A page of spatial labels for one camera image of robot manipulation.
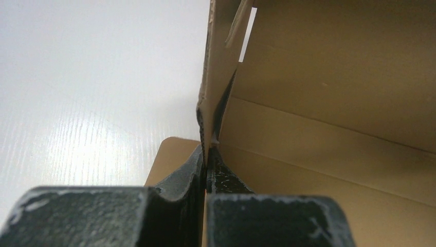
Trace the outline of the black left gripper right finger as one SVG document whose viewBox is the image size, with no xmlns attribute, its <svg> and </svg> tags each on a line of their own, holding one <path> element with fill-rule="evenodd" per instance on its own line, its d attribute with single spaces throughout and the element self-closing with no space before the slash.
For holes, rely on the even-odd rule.
<svg viewBox="0 0 436 247">
<path fill-rule="evenodd" d="M 255 193 L 217 148 L 207 165 L 207 246 L 354 246 L 347 218 L 331 198 Z"/>
</svg>

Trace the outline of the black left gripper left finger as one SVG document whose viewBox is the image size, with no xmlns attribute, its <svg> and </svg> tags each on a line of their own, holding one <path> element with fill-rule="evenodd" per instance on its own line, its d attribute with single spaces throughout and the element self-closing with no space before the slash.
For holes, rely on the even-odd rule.
<svg viewBox="0 0 436 247">
<path fill-rule="evenodd" d="M 146 187 L 36 187 L 13 206 L 1 246 L 200 246 L 202 148 Z"/>
</svg>

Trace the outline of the brown cardboard box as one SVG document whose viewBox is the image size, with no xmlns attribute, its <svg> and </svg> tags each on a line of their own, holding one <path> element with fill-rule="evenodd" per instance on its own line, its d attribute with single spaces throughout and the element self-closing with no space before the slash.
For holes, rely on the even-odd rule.
<svg viewBox="0 0 436 247">
<path fill-rule="evenodd" d="M 435 1 L 211 1 L 201 139 L 358 246 L 435 246 Z"/>
</svg>

